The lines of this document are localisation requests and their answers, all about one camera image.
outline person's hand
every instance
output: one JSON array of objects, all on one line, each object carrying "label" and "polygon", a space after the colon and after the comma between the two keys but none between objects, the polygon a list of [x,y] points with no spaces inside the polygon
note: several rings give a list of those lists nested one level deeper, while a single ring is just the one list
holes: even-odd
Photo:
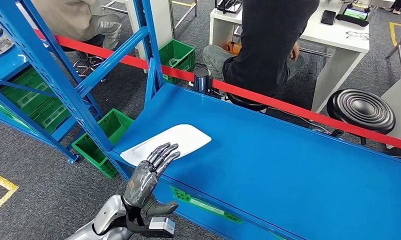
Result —
[{"label": "person's hand", "polygon": [[299,45],[298,45],[298,42],[295,42],[292,50],[290,51],[290,58],[294,62],[296,62],[296,60],[298,60],[298,57],[299,57]]}]

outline black stool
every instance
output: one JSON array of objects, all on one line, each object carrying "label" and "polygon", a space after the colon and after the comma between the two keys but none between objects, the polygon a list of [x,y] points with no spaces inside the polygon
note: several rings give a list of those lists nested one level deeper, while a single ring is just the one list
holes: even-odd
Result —
[{"label": "black stool", "polygon": [[[332,119],[368,129],[380,134],[390,133],[396,123],[394,111],[380,97],[358,89],[343,89],[333,93],[327,101],[327,112]],[[332,137],[344,132],[336,129]]]},{"label": "black stool", "polygon": [[261,111],[268,108],[267,105],[261,104],[256,101],[252,101],[241,96],[233,95],[229,92],[227,92],[226,94],[227,98],[237,106],[244,107],[253,111]]},{"label": "black stool", "polygon": [[[83,43],[90,44],[96,47],[102,47],[102,44],[104,42],[105,36],[98,34],[94,36],[92,39],[84,41]],[[76,51],[75,49],[66,47],[66,46],[61,46],[62,50],[64,52],[74,52]],[[80,77],[87,77],[91,72],[93,72],[103,61],[104,59],[99,57],[99,56],[93,56],[90,55],[86,52],[82,51],[77,51],[78,56],[80,59],[76,61],[73,65],[75,70],[77,71],[77,74]],[[101,83],[106,82],[107,80],[103,78],[100,80]]]}]

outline eyeglasses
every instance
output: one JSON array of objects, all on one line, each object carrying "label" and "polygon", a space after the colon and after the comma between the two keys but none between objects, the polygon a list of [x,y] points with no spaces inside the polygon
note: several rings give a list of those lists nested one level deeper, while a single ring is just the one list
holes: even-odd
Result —
[{"label": "eyeglasses", "polygon": [[364,41],[369,41],[370,40],[370,33],[365,33],[365,32],[356,32],[356,31],[347,31],[347,39],[361,39]]}]

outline shoe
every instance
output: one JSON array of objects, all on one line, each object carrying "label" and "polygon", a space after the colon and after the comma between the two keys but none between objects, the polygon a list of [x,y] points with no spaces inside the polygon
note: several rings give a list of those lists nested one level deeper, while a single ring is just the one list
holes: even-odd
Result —
[{"label": "shoe", "polygon": [[[230,99],[227,97],[227,95],[222,96],[221,97],[221,101],[224,101],[224,102],[227,102],[227,103],[230,103],[230,104],[234,104],[232,101],[230,101]],[[267,112],[267,109],[268,109],[268,107],[265,108],[265,109],[259,110],[257,112],[265,114]]]},{"label": "shoe", "polygon": [[392,13],[396,14],[396,15],[401,15],[401,8],[396,7]]}]

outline yellow tape line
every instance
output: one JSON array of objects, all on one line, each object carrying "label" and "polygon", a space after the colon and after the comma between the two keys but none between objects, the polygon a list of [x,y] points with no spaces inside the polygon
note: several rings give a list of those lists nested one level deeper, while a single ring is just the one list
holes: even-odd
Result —
[{"label": "yellow tape line", "polygon": [[178,4],[178,5],[183,5],[183,6],[186,6],[186,7],[191,7],[191,6],[193,6],[195,3],[193,2],[193,3],[185,3],[185,2],[179,2],[179,1],[171,1],[173,4]]},{"label": "yellow tape line", "polygon": [[390,38],[392,39],[393,46],[398,44],[395,37],[395,26],[401,27],[401,23],[389,22]]},{"label": "yellow tape line", "polygon": [[0,208],[1,208],[1,206],[12,196],[12,194],[14,194],[17,191],[18,186],[1,176],[0,176],[0,186],[8,190],[7,193],[0,199]]}]

